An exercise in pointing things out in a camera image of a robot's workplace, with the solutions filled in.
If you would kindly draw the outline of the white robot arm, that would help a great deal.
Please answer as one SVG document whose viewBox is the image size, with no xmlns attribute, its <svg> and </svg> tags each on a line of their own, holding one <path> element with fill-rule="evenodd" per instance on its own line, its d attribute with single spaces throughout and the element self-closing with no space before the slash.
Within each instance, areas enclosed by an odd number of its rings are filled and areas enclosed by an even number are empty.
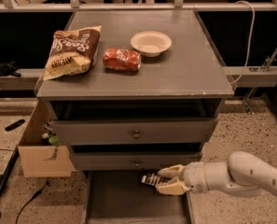
<svg viewBox="0 0 277 224">
<path fill-rule="evenodd" d="M 277 197 L 277 169 L 244 151 L 231 153 L 227 162 L 177 164 L 159 170 L 158 175 L 167 179 L 155 185 L 165 195 L 218 190 L 231 196 L 255 197 L 264 189 Z"/>
</svg>

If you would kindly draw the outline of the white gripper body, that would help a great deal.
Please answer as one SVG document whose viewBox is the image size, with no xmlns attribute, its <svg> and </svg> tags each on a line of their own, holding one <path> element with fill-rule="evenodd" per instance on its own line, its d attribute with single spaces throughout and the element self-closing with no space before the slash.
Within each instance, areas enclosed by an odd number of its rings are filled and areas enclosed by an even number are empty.
<svg viewBox="0 0 277 224">
<path fill-rule="evenodd" d="M 206 193 L 208 191 L 205 164 L 202 161 L 188 164 L 184 168 L 183 178 L 192 193 Z"/>
</svg>

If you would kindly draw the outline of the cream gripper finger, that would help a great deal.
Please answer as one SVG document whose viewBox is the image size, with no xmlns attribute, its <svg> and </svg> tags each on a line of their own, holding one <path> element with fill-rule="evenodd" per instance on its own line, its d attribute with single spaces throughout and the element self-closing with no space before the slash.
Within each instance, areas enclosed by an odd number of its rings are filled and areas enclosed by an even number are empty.
<svg viewBox="0 0 277 224">
<path fill-rule="evenodd" d="M 158 175 L 161 175 L 163 177 L 170 178 L 170 179 L 175 178 L 175 177 L 182 177 L 184 168 L 185 168 L 184 165 L 177 164 L 174 166 L 160 169 L 158 171 Z"/>
<path fill-rule="evenodd" d="M 172 179 L 162 178 L 160 182 L 155 185 L 155 188 L 160 194 L 173 196 L 183 195 L 191 191 L 191 188 L 189 188 L 178 176 Z"/>
</svg>

